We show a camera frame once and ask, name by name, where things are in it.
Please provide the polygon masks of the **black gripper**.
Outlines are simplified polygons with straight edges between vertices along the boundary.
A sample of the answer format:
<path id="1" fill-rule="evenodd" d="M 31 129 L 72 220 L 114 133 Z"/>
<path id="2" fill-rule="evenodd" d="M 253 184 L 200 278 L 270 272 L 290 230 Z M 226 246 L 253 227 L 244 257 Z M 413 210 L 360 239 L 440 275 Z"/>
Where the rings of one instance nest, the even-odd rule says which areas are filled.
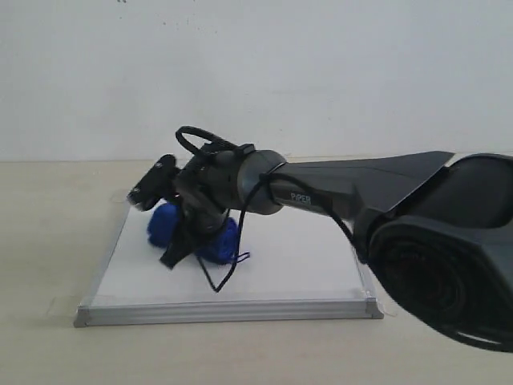
<path id="1" fill-rule="evenodd" d="M 194 156 L 184 166 L 174 166 L 172 183 L 184 205 L 186 221 L 192 232 L 211 234 L 220 230 L 233 209 L 241 209 L 238 175 L 244 157 L 235 152 Z M 160 257 L 160 263 L 173 270 L 190 255 L 196 242 L 186 225 L 178 225 Z"/>

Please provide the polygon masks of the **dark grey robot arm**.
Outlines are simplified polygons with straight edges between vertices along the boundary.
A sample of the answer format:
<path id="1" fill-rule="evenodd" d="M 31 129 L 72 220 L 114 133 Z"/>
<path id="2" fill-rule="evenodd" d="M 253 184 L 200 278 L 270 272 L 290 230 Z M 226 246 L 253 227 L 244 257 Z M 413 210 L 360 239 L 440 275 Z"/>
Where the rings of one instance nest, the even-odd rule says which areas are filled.
<path id="1" fill-rule="evenodd" d="M 231 210 L 290 206 L 330 217 L 408 313 L 457 342 L 512 350 L 512 159 L 421 152 L 290 163 L 246 144 L 203 148 L 183 167 L 162 156 L 133 201 L 176 204 L 167 265 L 213 240 Z"/>

